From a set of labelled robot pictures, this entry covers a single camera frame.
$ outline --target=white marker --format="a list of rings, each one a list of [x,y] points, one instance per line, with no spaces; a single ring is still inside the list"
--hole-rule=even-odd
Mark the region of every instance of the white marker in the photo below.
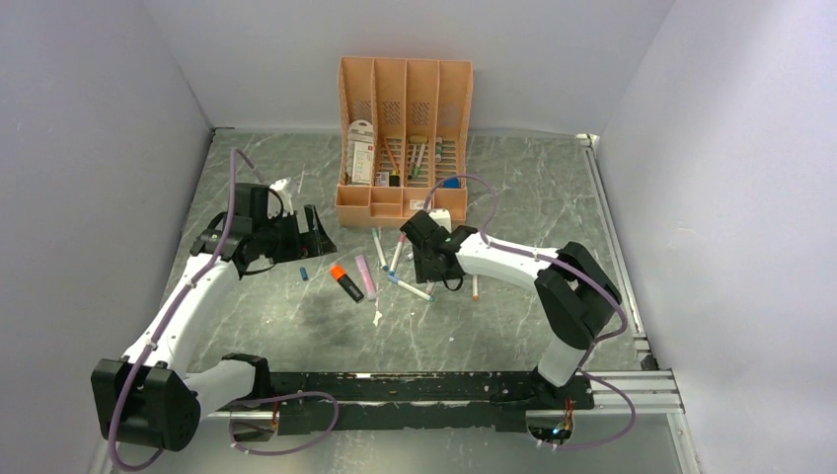
[[[416,161],[416,165],[413,167],[413,177],[419,175],[421,171],[421,160],[424,158],[424,143],[421,144],[421,148],[418,150],[418,161]]]
[[[384,272],[389,270],[387,267],[387,258],[384,257],[384,249],[381,248],[381,239],[378,237],[378,229],[372,229],[372,240],[375,241],[375,250],[378,251],[378,260],[381,262],[381,268]]]
[[[395,274],[395,268],[398,267],[398,258],[401,257],[401,249],[404,248],[404,234],[398,238],[398,245],[395,248],[395,255],[393,256],[393,265],[390,266],[390,275]]]
[[[391,281],[392,283],[394,283],[394,284],[396,284],[396,285],[400,286],[401,288],[403,288],[403,289],[405,289],[405,290],[409,291],[410,293],[412,293],[412,294],[414,294],[414,295],[416,295],[416,296],[420,296],[420,297],[422,297],[422,298],[426,299],[427,301],[432,301],[432,300],[433,300],[433,297],[432,297],[432,296],[430,296],[429,294],[425,293],[424,291],[421,291],[420,289],[416,288],[415,286],[412,286],[412,285],[410,285],[410,284],[406,284],[406,283],[404,283],[403,281],[401,281],[401,280],[397,279],[396,277],[394,277],[394,276],[392,276],[392,275],[387,275],[387,278],[388,278],[388,279],[389,279],[389,281]]]

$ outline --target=marble tabletop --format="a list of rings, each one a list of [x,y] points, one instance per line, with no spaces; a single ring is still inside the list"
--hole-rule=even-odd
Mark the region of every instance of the marble tabletop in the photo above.
[[[355,303],[335,283],[331,264],[341,264],[360,284],[354,257],[377,260],[369,229],[338,224],[338,135],[219,130],[195,190],[167,295],[183,272],[194,238],[226,208],[231,147],[245,150],[270,181],[290,177],[299,184],[294,205],[317,206],[338,251],[244,278],[217,313],[208,316],[190,371],[206,370],[233,352],[264,356],[274,371],[529,370],[537,364],[550,329],[533,292],[481,278],[480,299],[474,301],[466,279],[461,291],[438,285],[435,300],[426,302],[388,282],[383,271],[373,270],[377,303]],[[574,137],[471,137],[466,167],[499,192],[491,235],[541,247],[577,241],[617,281],[602,210]],[[255,181],[243,164],[238,179]],[[489,210],[490,195],[477,183],[468,186],[467,222],[477,226]],[[383,230],[388,260],[397,238],[397,230]],[[307,270],[308,281],[301,279],[300,267]],[[398,275],[415,281],[409,263],[401,263]],[[618,325],[614,316],[608,329]],[[630,331],[597,348],[587,368],[638,369]]]

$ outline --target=gray wall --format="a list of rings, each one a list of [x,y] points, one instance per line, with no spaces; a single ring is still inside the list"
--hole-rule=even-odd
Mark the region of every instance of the gray wall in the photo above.
[[[338,129],[342,55],[474,61],[471,127],[600,132],[673,0],[146,0],[212,122]]]
[[[677,2],[601,139],[708,473],[837,472],[837,6]]]
[[[138,0],[0,19],[0,472],[85,472],[90,372],[156,312],[208,129]]]

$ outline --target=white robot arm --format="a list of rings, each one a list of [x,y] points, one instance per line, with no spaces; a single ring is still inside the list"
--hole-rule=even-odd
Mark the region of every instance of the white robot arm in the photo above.
[[[271,394],[267,361],[253,355],[232,354],[198,374],[187,373],[194,346],[208,318],[233,285],[245,277],[250,263],[264,257],[274,264],[318,257],[337,250],[323,230],[314,206],[304,206],[308,231],[300,232],[293,211],[290,180],[271,186],[237,184],[230,233],[219,258],[212,262],[225,218],[220,213],[190,248],[183,276],[157,316],[119,360],[102,359],[91,375],[100,428],[108,437],[116,400],[129,390],[121,410],[117,440],[180,450],[208,414],[233,400]],[[190,291],[182,291],[185,285]],[[173,304],[178,304],[162,335],[153,343]],[[151,347],[130,386],[129,372]]]
[[[575,276],[533,256],[557,258],[587,275],[621,303],[616,285],[581,244],[569,242],[562,249],[534,249],[489,236],[487,243],[477,229],[461,225],[450,232],[446,222],[449,218],[443,212],[422,210],[401,227],[414,247],[417,281],[479,275],[536,291],[553,333],[537,371],[550,384],[563,386],[610,321],[614,309],[588,284],[579,281],[573,288]]]

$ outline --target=orange desk organizer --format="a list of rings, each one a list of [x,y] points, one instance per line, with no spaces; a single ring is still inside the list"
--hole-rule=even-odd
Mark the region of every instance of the orange desk organizer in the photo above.
[[[438,180],[465,173],[465,144],[471,114],[474,70],[469,61],[344,57],[338,75],[341,106],[342,159],[335,206],[341,225],[400,227],[416,213]],[[375,140],[374,172],[395,170],[400,185],[359,186],[348,181],[346,156],[348,126],[355,120],[372,123]],[[413,146],[410,136],[426,136],[421,167],[408,179]],[[436,137],[442,138],[441,160],[435,160]],[[416,145],[418,155],[420,145]],[[450,211],[453,224],[465,223],[468,191],[440,188],[432,207]]]

